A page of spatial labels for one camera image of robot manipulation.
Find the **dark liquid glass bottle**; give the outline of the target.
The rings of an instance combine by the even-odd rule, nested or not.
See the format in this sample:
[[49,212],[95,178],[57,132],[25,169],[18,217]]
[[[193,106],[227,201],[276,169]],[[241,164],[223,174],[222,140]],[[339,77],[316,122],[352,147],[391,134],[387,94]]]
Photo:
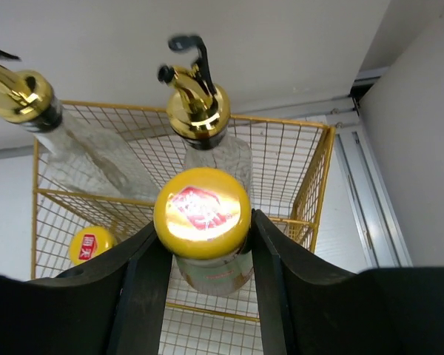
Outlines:
[[229,133],[229,97],[211,78],[206,45],[196,34],[178,34],[168,40],[174,53],[198,51],[190,68],[163,64],[158,80],[174,89],[166,113],[172,130],[186,144],[184,167],[220,169],[252,192],[252,150]]

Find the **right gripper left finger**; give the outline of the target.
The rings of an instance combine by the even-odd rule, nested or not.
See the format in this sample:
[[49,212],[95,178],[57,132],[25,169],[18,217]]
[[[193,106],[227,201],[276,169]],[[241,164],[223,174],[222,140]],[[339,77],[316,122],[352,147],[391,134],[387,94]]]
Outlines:
[[149,224],[56,277],[0,275],[0,354],[156,354],[171,264]]

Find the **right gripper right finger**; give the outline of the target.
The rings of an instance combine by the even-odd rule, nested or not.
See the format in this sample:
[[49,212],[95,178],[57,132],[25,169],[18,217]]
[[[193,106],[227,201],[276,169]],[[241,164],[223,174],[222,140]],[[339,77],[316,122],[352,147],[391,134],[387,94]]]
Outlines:
[[354,274],[259,210],[250,240],[265,354],[444,354],[444,267]]

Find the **clear glass oil bottle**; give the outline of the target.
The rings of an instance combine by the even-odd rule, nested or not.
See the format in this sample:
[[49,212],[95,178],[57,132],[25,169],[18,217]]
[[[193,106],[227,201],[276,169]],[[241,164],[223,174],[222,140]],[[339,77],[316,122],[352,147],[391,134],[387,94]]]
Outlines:
[[[0,61],[18,56],[0,50]],[[54,181],[72,192],[154,202],[159,188],[116,132],[72,116],[47,79],[0,65],[0,117],[30,132],[48,151]]]

